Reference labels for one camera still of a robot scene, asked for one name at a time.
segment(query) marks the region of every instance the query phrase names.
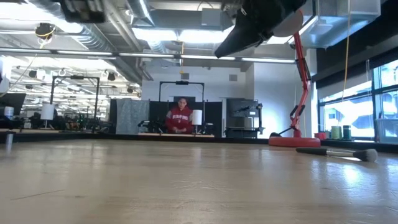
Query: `glass window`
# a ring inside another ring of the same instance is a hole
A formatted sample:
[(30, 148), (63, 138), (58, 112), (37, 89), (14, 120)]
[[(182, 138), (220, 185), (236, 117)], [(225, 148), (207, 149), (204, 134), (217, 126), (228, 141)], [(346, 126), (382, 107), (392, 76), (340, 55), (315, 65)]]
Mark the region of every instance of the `glass window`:
[(374, 137), (373, 102), (371, 96), (325, 105), (325, 129), (351, 125), (353, 137)]
[(379, 75), (379, 83), (376, 88), (389, 87), (398, 84), (398, 60), (382, 65), (374, 70), (374, 74)]
[[(368, 81), (365, 83), (362, 83), (360, 85), (356, 85), (354, 87), (348, 88), (344, 91), (344, 97), (348, 97), (348, 96), (353, 96), (353, 95), (357, 95), (359, 93), (364, 93), (364, 92), (370, 92), (372, 90), (372, 81)], [(327, 102), (327, 101), (331, 101), (331, 100), (335, 100), (338, 98), (343, 97), (343, 91), (333, 94), (331, 96), (325, 97), (324, 99), (321, 100), (321, 102)]]
[(398, 91), (376, 95), (377, 131), (381, 143), (398, 143)]

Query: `red hoodie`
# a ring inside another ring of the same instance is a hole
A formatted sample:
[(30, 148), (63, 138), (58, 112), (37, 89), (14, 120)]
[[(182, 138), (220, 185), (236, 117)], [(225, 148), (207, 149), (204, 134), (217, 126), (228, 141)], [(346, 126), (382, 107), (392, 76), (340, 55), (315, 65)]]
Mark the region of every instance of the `red hoodie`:
[(191, 134), (192, 133), (192, 110), (187, 106), (180, 110), (180, 108), (176, 107), (170, 110), (166, 116), (166, 126), (169, 133), (175, 133), (173, 128), (176, 127), (178, 130), (186, 129), (187, 131), (182, 134)]

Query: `woman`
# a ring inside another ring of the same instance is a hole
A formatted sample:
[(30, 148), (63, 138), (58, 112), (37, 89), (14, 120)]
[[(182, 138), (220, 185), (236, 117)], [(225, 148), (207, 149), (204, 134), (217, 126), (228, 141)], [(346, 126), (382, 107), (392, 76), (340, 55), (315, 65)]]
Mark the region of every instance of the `woman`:
[(187, 107), (187, 99), (181, 98), (178, 107), (167, 113), (166, 126), (169, 133), (192, 133), (192, 110)]

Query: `hair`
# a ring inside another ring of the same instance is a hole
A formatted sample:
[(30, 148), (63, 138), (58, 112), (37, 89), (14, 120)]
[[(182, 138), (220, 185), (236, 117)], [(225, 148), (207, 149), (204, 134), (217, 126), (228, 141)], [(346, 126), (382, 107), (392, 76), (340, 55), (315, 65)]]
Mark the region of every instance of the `hair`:
[(185, 102), (187, 102), (187, 103), (188, 103), (188, 100), (187, 100), (185, 97), (180, 97), (178, 100), (180, 101), (180, 100), (182, 100), (182, 99), (184, 99), (184, 100), (185, 100)]

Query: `brush bristles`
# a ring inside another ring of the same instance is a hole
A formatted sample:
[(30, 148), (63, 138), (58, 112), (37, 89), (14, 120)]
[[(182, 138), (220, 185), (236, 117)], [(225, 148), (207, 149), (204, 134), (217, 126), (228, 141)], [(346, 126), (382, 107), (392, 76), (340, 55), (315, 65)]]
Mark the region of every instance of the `brush bristles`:
[(377, 159), (377, 151), (375, 149), (367, 149), (354, 152), (354, 157), (366, 162), (374, 162)]

